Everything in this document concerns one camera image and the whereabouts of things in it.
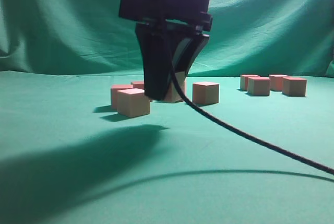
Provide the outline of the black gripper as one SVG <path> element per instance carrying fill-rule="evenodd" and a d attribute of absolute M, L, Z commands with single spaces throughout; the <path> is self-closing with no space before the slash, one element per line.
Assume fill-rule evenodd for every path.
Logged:
<path fill-rule="evenodd" d="M 210 0 L 121 0 L 118 15 L 136 22 L 135 34 L 140 46 L 144 70 L 145 95 L 163 101 L 168 93 L 171 62 L 165 41 L 174 51 L 177 28 L 209 32 L 212 16 L 208 13 Z M 162 28 L 167 27 L 166 34 Z M 196 34 L 184 37 L 173 54 L 176 73 L 188 74 L 194 60 L 207 45 L 210 36 Z"/>

